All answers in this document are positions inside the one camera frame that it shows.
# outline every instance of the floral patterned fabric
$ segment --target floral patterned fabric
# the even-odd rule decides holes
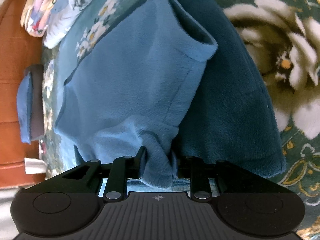
[[[48,177],[76,165],[73,145],[52,130],[63,82],[136,1],[94,0],[60,48],[44,51]],[[273,101],[287,169],[270,180],[303,199],[306,216],[299,236],[320,239],[320,0],[216,1],[237,28]]]

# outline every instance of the ribbed rubber surface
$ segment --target ribbed rubber surface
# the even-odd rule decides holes
[[[15,239],[48,238],[22,233]],[[131,192],[122,202],[106,204],[99,217],[81,231],[50,239],[254,240],[259,238],[232,231],[219,220],[209,204],[194,202],[186,193]],[[277,239],[300,240],[295,234]]]

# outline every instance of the brown sofa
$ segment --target brown sofa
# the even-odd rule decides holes
[[[0,188],[31,185],[44,174],[27,175],[24,158],[39,158],[38,142],[20,140],[16,96],[23,72],[41,60],[42,40],[20,26],[27,0],[5,0],[0,6]]]

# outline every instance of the metal rivet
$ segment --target metal rivet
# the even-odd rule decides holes
[[[210,193],[205,192],[205,191],[197,191],[195,193],[195,197],[198,199],[207,199],[210,197]]]
[[[106,194],[106,198],[108,199],[118,199],[121,197],[121,193],[117,191],[110,191]]]

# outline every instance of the blue cloth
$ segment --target blue cloth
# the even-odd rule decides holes
[[[235,28],[213,0],[178,0],[217,41],[172,143],[177,155],[228,160],[263,177],[285,171],[268,91]]]
[[[31,144],[30,120],[32,112],[32,76],[28,74],[21,81],[17,92],[17,112],[20,137],[23,143]]]
[[[51,9],[51,13],[56,14],[61,12],[65,7],[67,7],[68,3],[68,0],[57,0]]]
[[[111,163],[145,146],[142,181],[168,188],[171,141],[217,43],[177,0],[144,1],[66,80],[55,132],[85,161]]]

